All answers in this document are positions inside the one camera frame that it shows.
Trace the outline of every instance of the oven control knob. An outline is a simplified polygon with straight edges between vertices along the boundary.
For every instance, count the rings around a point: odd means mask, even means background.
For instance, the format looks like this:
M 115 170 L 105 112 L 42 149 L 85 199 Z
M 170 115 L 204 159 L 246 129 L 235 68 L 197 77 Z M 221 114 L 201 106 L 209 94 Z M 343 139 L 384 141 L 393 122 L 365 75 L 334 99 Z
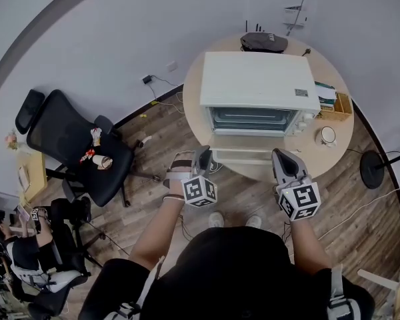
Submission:
M 303 116 L 303 120 L 308 122 L 311 121 L 312 119 L 314 119 L 314 114 L 311 113 L 305 113 Z
M 298 128 L 302 129 L 307 128 L 308 124 L 306 124 L 305 122 L 298 122 L 297 126 Z

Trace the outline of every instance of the round wooden table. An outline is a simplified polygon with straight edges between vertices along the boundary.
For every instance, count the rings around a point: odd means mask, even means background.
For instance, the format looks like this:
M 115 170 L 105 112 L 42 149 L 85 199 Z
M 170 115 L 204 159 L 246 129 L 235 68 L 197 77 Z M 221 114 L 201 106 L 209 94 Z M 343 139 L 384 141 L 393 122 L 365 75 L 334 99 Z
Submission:
M 243 34 L 239 34 L 220 40 L 210 46 L 206 51 L 240 51 L 240 38 L 242 36 Z M 349 95 L 348 88 L 338 74 L 338 71 L 324 56 L 301 41 L 293 38 L 288 38 L 288 40 L 289 44 L 284 52 L 285 54 L 302 55 L 306 48 L 311 48 L 311 53 L 305 56 L 308 59 L 314 80 L 332 85 L 339 93 Z M 194 63 L 188 71 L 183 87 L 183 104 L 188 124 L 197 140 L 199 140 L 202 145 L 208 145 L 210 142 L 213 142 L 213 134 L 200 107 L 200 90 L 204 58 L 205 54 L 200 54 L 196 60 L 194 60 Z M 351 110 L 353 110 L 351 99 L 350 103 Z M 315 135 L 326 125 L 332 127 L 336 132 L 337 146 L 334 148 L 328 148 L 326 146 L 319 147 L 315 143 Z M 274 141 L 273 147 L 283 148 L 292 152 L 295 151 L 294 154 L 304 160 L 309 174 L 314 178 L 328 171 L 342 158 L 351 140 L 353 126 L 353 115 L 349 116 L 344 121 L 315 119 L 308 128 L 298 136 L 272 138 L 270 141 Z M 225 163 L 224 165 L 234 172 L 254 180 L 275 182 L 272 166 L 270 165 L 248 165 L 238 163 Z

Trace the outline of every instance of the wooden box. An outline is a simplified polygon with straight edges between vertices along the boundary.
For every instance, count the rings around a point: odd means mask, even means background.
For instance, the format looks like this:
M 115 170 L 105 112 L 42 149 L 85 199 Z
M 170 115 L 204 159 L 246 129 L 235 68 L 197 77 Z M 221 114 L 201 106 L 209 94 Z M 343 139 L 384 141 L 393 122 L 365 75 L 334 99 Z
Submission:
M 344 121 L 353 114 L 353 109 L 349 102 L 349 96 L 344 93 L 336 93 L 337 99 L 333 108 L 321 106 L 321 112 L 316 119 Z

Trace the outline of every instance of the wooden floor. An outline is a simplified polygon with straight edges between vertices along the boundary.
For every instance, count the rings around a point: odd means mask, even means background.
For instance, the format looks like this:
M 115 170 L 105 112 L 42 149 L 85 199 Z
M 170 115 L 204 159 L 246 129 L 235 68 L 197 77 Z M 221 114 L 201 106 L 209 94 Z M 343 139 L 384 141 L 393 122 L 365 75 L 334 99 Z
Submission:
M 183 108 L 176 96 L 168 99 L 166 103 L 174 103 L 181 110 Z M 136 167 L 139 171 L 163 177 L 175 153 L 193 149 L 198 142 L 185 116 L 178 113 L 173 106 L 155 105 L 145 114 L 147 117 L 136 117 L 122 126 L 121 130 L 128 144 L 134 143 L 136 139 L 152 136 L 152 140 L 138 150 Z M 375 148 L 372 138 L 357 116 L 349 148 L 357 151 Z M 387 172 L 380 188 L 365 188 L 359 174 L 359 160 L 360 154 L 347 151 L 336 166 L 315 179 L 319 184 L 322 200 L 318 214 L 311 219 L 317 236 L 322 236 L 348 218 L 360 206 L 394 189 Z M 205 230 L 208 215 L 216 209 L 224 214 L 225 226 L 243 225 L 248 216 L 257 214 L 263 220 L 263 229 L 278 235 L 283 234 L 283 222 L 286 217 L 279 210 L 269 184 L 250 180 L 226 167 L 212 175 L 211 179 L 219 187 L 219 202 L 214 208 L 184 208 L 185 226 L 190 235 L 195 236 Z M 130 252 L 139 234 L 160 206 L 161 198 L 167 190 L 160 183 L 138 177 L 128 178 L 125 188 L 132 206 L 124 209 L 118 197 L 104 208 L 93 206 L 92 224 L 104 230 L 124 250 Z M 34 205 L 48 205 L 58 197 L 63 197 L 61 182 L 52 179 Z M 89 225 L 82 227 L 82 237 L 86 241 L 95 232 L 96 230 Z M 334 263 L 343 263 L 344 275 L 353 283 L 366 288 L 375 298 L 377 305 L 381 305 L 387 296 L 387 290 L 358 277 L 357 270 L 362 268 L 389 279 L 398 277 L 400 206 L 396 194 L 392 193 L 362 208 L 352 219 L 322 238 L 321 242 Z M 178 223 L 163 272 L 174 264 L 187 243 L 181 232 L 181 224 Z M 287 247 L 292 254 L 291 238 L 287 240 Z M 96 242 L 90 253 L 101 263 L 112 257 L 127 257 L 108 239 Z M 68 298 L 69 310 L 65 313 L 67 310 L 64 309 L 61 318 L 77 318 L 99 269 L 92 267 L 91 272 L 93 276 L 88 282 L 71 290 Z

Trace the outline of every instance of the white sneaker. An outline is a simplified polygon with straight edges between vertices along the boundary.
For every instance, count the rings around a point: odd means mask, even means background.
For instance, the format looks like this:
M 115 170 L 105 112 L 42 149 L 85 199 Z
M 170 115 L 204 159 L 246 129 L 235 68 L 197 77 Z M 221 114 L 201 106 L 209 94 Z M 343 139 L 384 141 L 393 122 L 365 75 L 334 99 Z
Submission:
M 246 222 L 247 227 L 256 227 L 257 229 L 261 228 L 261 224 L 262 224 L 262 219 L 260 218 L 260 216 L 256 215 L 250 217 Z
M 224 227 L 224 217 L 221 212 L 213 212 L 209 216 L 209 227 Z

